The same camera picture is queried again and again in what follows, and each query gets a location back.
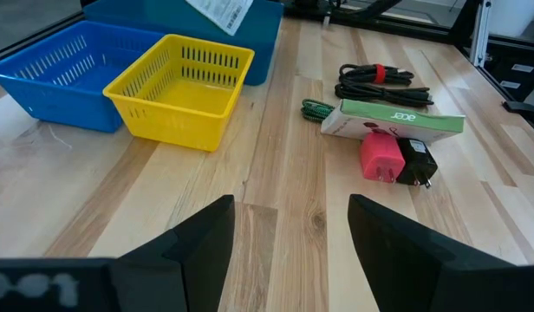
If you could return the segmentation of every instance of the black power adapter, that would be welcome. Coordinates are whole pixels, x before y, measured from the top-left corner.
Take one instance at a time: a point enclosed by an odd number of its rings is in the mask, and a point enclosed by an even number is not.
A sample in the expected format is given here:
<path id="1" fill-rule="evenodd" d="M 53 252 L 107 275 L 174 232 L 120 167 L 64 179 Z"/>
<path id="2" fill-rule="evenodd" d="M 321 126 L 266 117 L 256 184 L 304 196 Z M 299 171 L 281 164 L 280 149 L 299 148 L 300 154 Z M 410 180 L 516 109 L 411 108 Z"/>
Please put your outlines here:
<path id="1" fill-rule="evenodd" d="M 431 187 L 430 178 L 439 167 L 425 143 L 415 139 L 398 139 L 398 147 L 406 164 L 396 182 Z"/>

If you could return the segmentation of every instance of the white box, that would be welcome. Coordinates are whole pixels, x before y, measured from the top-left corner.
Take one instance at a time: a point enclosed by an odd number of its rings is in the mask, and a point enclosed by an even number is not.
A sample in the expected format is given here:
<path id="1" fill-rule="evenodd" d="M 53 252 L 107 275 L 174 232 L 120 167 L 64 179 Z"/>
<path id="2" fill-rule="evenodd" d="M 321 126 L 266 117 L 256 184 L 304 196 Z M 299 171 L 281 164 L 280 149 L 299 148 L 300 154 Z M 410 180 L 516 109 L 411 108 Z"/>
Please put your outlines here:
<path id="1" fill-rule="evenodd" d="M 321 124 L 321 133 L 363 140 L 368 133 L 387 133 L 426 143 L 464 131 L 465 116 L 438 116 L 411 109 L 342 100 Z"/>

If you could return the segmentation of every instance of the blue basket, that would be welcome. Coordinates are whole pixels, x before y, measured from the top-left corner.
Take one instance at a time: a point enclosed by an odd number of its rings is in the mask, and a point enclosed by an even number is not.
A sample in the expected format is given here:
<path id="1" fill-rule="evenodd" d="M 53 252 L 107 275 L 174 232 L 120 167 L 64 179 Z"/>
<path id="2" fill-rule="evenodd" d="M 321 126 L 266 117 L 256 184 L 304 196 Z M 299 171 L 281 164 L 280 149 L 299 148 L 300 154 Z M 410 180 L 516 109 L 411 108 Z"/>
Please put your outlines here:
<path id="1" fill-rule="evenodd" d="M 91 21 L 178 34 L 255 51 L 244 83 L 265 81 L 277 40 L 283 5 L 255 0 L 235 36 L 227 35 L 184 0 L 100 0 L 84 8 Z"/>
<path id="2" fill-rule="evenodd" d="M 1 61 L 0 84 L 34 118 L 111 133 L 122 119 L 101 91 L 161 37 L 80 22 Z"/>

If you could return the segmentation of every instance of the wooden tabletop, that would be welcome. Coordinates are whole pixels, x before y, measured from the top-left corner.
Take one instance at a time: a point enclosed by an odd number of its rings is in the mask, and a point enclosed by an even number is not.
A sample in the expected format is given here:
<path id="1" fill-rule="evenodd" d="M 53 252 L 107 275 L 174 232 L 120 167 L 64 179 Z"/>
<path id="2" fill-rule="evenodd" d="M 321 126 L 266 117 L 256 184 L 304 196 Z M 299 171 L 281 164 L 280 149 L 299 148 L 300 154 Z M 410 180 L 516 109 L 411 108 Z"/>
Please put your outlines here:
<path id="1" fill-rule="evenodd" d="M 456 48 L 284 19 L 273 60 L 265 84 L 244 88 L 215 153 L 33 120 L 0 88 L 0 257 L 116 257 L 234 194 L 220 310 L 376 311 L 348 229 L 359 193 L 534 263 L 534 130 Z M 429 190 L 363 179 L 360 142 L 320 135 L 300 115 L 303 98 L 337 103 L 343 63 L 376 62 L 414 72 L 431 113 L 467 117 L 462 134 L 430 146 Z"/>

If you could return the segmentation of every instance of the green cable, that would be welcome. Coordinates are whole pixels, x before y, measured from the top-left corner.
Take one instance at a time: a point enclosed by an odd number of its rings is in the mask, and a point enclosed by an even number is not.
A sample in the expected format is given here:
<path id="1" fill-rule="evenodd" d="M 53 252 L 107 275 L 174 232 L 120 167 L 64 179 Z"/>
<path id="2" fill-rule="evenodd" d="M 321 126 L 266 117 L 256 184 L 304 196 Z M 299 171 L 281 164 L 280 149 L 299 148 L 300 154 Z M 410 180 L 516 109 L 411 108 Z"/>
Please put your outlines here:
<path id="1" fill-rule="evenodd" d="M 329 117 L 333 109 L 335 108 L 321 101 L 311 99 L 302 101 L 302 116 L 309 121 L 322 123 L 325 118 Z"/>

